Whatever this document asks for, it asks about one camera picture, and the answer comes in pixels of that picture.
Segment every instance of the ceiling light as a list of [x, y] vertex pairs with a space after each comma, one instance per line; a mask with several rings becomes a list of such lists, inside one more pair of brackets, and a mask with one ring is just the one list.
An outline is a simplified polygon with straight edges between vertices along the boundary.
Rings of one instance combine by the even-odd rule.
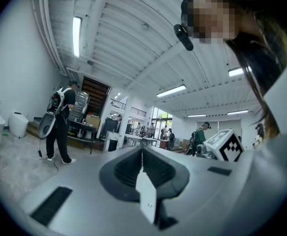
[[82, 19], [78, 17], [73, 18], [72, 28], [72, 41], [73, 41], [73, 53], [76, 57], [80, 57], [80, 30]]
[[241, 67], [235, 68], [235, 69], [231, 69], [231, 70], [228, 71], [229, 77], [236, 76], [236, 75], [243, 74], [243, 73], [244, 73], [244, 71], [243, 71], [243, 69]]
[[237, 115], [237, 114], [243, 114], [243, 113], [247, 113], [248, 110], [242, 110], [242, 111], [237, 111], [237, 112], [229, 112], [227, 113], [228, 116], [231, 116], [231, 115]]
[[205, 117], [207, 115], [190, 115], [190, 116], [187, 116], [187, 117]]
[[173, 88], [173, 89], [167, 90], [167, 91], [165, 91], [163, 93], [157, 94], [157, 97], [163, 97], [163, 96], [169, 95], [171, 93], [179, 92], [179, 91], [185, 90], [185, 89], [186, 89], [185, 85], [180, 85], [180, 86], [178, 86], [176, 88]]

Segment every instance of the ceiling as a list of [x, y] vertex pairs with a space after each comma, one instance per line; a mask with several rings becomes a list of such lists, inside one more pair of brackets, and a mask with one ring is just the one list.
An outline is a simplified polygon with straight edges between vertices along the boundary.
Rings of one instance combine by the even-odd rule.
[[[178, 117], [260, 108], [244, 76], [228, 76], [239, 64], [225, 44], [195, 41], [189, 52], [178, 41], [173, 26], [180, 22], [182, 0], [32, 1], [40, 31], [50, 40], [46, 47], [69, 77], [99, 80]], [[74, 16], [82, 18], [80, 58], [72, 49]], [[187, 89], [156, 97], [181, 84]]]

